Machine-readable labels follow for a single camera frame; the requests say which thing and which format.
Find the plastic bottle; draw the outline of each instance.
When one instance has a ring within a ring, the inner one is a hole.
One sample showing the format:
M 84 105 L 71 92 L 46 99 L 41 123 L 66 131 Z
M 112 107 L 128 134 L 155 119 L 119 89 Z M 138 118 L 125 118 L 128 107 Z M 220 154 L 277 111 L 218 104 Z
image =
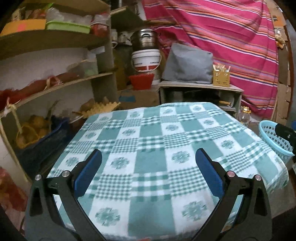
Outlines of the plastic bottle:
M 237 117 L 238 121 L 243 125 L 245 125 L 246 127 L 248 127 L 250 123 L 250 113 L 251 111 L 249 107 L 244 106 L 243 110 L 238 114 L 238 117 Z

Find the light blue laundry basket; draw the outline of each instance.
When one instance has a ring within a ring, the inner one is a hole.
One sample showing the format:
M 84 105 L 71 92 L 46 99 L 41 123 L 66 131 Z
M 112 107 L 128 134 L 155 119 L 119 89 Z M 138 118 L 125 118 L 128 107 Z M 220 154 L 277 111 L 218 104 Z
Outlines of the light blue laundry basket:
M 259 136 L 265 141 L 272 150 L 283 160 L 285 164 L 290 160 L 294 154 L 293 147 L 290 143 L 275 134 L 275 126 L 277 123 L 269 120 L 262 120 L 259 123 Z

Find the red container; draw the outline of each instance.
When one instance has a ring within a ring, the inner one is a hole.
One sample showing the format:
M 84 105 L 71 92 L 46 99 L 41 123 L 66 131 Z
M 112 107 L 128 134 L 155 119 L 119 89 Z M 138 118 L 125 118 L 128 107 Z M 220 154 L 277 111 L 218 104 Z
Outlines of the red container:
M 151 88 L 151 84 L 154 78 L 154 74 L 138 74 L 129 76 L 131 84 L 134 90 L 148 90 Z
M 101 23 L 91 24 L 91 34 L 101 38 L 107 38 L 110 35 L 109 26 Z

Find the blue gripper pad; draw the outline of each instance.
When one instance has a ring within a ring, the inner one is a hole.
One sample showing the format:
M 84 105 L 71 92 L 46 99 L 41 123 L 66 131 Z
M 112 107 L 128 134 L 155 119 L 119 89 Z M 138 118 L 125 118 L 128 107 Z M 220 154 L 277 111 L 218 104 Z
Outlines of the blue gripper pad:
M 224 196 L 223 181 L 212 166 L 210 157 L 206 156 L 202 149 L 198 149 L 195 154 L 195 161 L 212 194 L 222 199 Z
M 102 164 L 102 153 L 99 150 L 93 151 L 85 161 L 87 164 L 75 179 L 73 185 L 74 196 L 76 198 L 85 194 L 89 184 Z

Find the stainless steel pot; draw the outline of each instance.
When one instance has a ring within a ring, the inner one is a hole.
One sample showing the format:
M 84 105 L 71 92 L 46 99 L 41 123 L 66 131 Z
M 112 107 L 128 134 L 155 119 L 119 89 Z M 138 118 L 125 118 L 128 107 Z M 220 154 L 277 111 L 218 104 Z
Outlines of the stainless steel pot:
M 136 31 L 131 36 L 133 51 L 157 48 L 157 33 L 152 29 L 142 29 Z

